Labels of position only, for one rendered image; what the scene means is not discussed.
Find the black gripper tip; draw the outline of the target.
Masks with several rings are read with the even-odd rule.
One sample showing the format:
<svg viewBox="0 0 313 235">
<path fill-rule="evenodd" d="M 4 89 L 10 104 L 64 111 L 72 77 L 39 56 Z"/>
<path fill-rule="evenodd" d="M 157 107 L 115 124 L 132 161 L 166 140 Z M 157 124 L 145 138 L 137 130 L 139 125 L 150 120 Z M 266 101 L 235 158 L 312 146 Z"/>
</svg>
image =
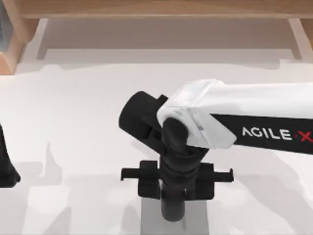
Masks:
<svg viewBox="0 0 313 235">
<path fill-rule="evenodd" d="M 9 158 L 3 128 L 0 125 L 0 188 L 13 188 L 20 181 L 21 176 Z"/>
</svg>

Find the wooden open shelf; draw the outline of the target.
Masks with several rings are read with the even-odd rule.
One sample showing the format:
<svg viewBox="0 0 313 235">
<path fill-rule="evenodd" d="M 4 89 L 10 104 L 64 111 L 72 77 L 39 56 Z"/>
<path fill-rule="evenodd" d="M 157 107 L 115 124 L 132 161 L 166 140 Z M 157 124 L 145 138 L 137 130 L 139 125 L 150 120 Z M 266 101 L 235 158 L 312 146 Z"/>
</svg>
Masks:
<svg viewBox="0 0 313 235">
<path fill-rule="evenodd" d="M 20 0 L 66 49 L 280 49 L 299 20 L 313 49 L 313 0 Z"/>
</svg>

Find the wooden cupboard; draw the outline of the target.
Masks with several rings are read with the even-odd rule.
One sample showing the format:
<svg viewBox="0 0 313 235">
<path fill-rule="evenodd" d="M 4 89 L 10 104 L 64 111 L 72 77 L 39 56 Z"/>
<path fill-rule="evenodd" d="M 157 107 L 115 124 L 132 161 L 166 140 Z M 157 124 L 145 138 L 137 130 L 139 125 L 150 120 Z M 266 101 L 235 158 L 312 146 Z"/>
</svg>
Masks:
<svg viewBox="0 0 313 235">
<path fill-rule="evenodd" d="M 0 75 L 12 75 L 24 47 L 34 38 L 38 18 L 26 16 L 32 0 L 0 0 Z"/>
</svg>

